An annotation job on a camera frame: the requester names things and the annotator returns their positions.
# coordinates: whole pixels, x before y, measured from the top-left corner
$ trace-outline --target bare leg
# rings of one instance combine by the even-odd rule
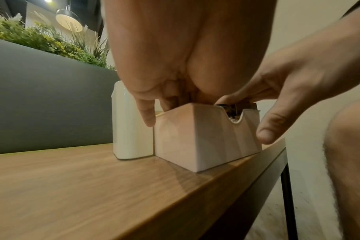
[[[344,238],[360,239],[360,101],[337,114],[324,144]]]

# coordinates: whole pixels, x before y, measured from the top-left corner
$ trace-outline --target leg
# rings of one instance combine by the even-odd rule
[[[297,228],[296,228],[294,201],[292,198],[292,190],[291,190],[290,169],[288,167],[288,164],[284,168],[280,178],[282,180],[283,201],[284,201],[284,209],[286,212],[288,239],[296,240],[298,239]]]
[[[332,120],[324,142],[345,239],[360,239],[360,101]]]

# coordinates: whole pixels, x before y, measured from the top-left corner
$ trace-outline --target hand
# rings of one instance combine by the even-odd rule
[[[266,58],[249,83],[216,104],[277,99],[257,129],[271,144],[309,107],[360,83],[360,9]]]
[[[246,84],[266,51],[276,0],[105,0],[116,69],[143,120],[213,104]]]

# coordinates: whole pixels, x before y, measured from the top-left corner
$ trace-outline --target wooden tabletop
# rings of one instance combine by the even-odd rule
[[[284,148],[198,174],[111,144],[0,155],[0,239],[197,239]]]

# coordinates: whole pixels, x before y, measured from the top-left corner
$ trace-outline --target white plastic container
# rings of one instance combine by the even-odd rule
[[[153,155],[153,129],[147,127],[133,96],[122,81],[112,93],[113,152],[118,159],[135,159]]]
[[[244,109],[233,123],[219,106],[186,104],[156,116],[155,155],[200,172],[262,150],[259,111]]]

